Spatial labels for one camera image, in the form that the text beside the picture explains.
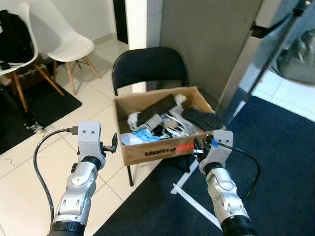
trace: black backpack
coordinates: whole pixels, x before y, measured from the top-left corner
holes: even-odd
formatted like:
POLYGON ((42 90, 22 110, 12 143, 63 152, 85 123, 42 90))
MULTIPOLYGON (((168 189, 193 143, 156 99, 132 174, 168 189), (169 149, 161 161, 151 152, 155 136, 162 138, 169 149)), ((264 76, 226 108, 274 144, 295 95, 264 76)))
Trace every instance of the black backpack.
POLYGON ((34 56, 29 29, 24 21, 7 10, 0 11, 0 61, 25 63, 34 56))

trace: black folding chair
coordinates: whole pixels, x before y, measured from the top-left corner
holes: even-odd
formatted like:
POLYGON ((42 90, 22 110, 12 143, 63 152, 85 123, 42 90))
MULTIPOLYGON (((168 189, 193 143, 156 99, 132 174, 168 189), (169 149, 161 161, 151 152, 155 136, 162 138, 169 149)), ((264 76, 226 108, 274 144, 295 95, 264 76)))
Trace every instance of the black folding chair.
MULTIPOLYGON (((187 72, 181 56, 167 47, 129 50, 121 54, 114 63, 112 79, 115 95, 117 89, 139 82, 170 81, 187 85, 187 72)), ((189 172, 189 155, 187 156, 189 172)), ((130 166, 127 166, 130 186, 133 186, 130 166)))

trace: white chair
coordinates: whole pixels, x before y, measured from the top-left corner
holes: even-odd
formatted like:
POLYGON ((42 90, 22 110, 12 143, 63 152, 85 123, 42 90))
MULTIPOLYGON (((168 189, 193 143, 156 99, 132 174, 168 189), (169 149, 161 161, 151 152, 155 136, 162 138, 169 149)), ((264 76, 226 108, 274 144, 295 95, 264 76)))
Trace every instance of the white chair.
MULTIPOLYGON (((7 70, 1 70, 0 69, 0 75, 10 75, 11 77, 11 85, 13 88, 15 88, 18 91, 18 94, 20 96, 24 111, 27 113, 28 112, 28 107, 24 98, 24 94, 23 94, 23 90, 20 84, 20 80, 19 80, 19 76, 17 74, 17 70, 19 68, 22 68, 26 65, 29 65, 31 63, 33 63, 36 58, 38 57, 38 47, 36 44, 36 40, 34 37, 34 33, 32 31, 31 28, 31 21, 30 21, 30 11, 29 11, 29 6, 25 3, 22 3, 19 5, 18 7, 18 11, 17 14, 20 16, 20 18, 25 22, 25 24, 27 25, 28 29, 29 29, 29 33, 31 35, 31 40, 33 43, 33 47, 34 47, 34 56, 33 58, 25 63, 22 64, 16 64, 16 65, 12 65, 12 67, 10 69, 7 70)), ((40 74, 58 91, 58 93, 60 93, 62 96, 64 95, 63 92, 55 85, 55 83, 49 78, 48 75, 46 75, 46 73, 37 65, 34 63, 35 68, 40 72, 40 74)))
POLYGON ((75 61, 81 68, 79 59, 83 59, 101 79, 100 74, 86 57, 94 49, 93 42, 78 34, 49 0, 30 2, 29 5, 32 28, 38 44, 41 43, 39 49, 54 60, 53 80, 56 79, 57 61, 66 62, 72 90, 76 94, 70 62, 75 61))

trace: blue clip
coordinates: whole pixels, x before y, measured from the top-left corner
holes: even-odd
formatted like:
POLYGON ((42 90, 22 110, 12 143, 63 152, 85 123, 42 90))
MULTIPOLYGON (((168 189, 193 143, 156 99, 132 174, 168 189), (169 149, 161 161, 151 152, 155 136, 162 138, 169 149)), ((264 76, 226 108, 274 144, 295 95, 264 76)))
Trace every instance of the blue clip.
POLYGON ((211 141, 211 145, 215 146, 216 148, 218 147, 218 143, 219 142, 215 139, 212 139, 212 141, 211 141))

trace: black cable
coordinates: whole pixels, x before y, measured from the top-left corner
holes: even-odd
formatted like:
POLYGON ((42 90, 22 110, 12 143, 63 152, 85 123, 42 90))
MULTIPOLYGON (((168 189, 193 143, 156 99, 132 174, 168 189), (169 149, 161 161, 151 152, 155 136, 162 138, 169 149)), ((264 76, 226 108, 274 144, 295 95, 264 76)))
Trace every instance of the black cable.
POLYGON ((41 174, 39 172, 39 169, 38 169, 38 166, 37 166, 37 153, 38 153, 38 150, 39 150, 40 146, 43 144, 43 142, 46 139, 48 139, 49 137, 53 136, 54 134, 58 134, 58 133, 62 133, 62 132, 70 132, 70 128, 60 129, 60 130, 57 130, 57 131, 54 131, 54 132, 48 134, 45 138, 43 138, 39 142, 39 144, 37 145, 37 147, 35 149, 34 155, 33 155, 34 169, 35 169, 35 172, 37 174, 37 177, 39 178, 39 181, 40 181, 41 185, 43 186, 43 188, 45 190, 45 193, 46 193, 47 199, 48 199, 48 203, 49 203, 49 208, 50 208, 50 228, 51 228, 51 225, 53 223, 54 215, 55 215, 54 203, 53 203, 53 200, 52 200, 51 195, 49 193, 49 190, 47 188, 47 185, 45 184, 45 181, 44 181, 43 177, 41 176, 41 174))
POLYGON ((225 147, 225 148, 228 148, 228 149, 231 149, 231 150, 233 150, 233 151, 240 152, 241 154, 243 154, 243 155, 249 157, 251 160, 253 160, 253 161, 255 162, 256 166, 257 166, 256 177, 255 177, 254 181, 252 182, 252 185, 251 185, 250 189, 248 190, 246 196, 245 196, 244 199, 243 199, 243 203, 244 203, 244 202, 246 201, 247 197, 251 194, 252 190, 255 188, 255 186, 256 186, 256 184, 257 184, 257 182, 258 182, 258 179, 259 179, 259 177, 260 177, 260 165, 259 165, 257 159, 256 159, 253 155, 250 155, 249 153, 247 153, 247 152, 245 152, 245 151, 243 151, 243 150, 240 150, 240 149, 238 149, 238 148, 234 148, 234 147, 231 147, 231 146, 222 144, 222 143, 220 143, 220 142, 218 142, 218 145, 220 145, 220 146, 222 146, 222 147, 225 147))

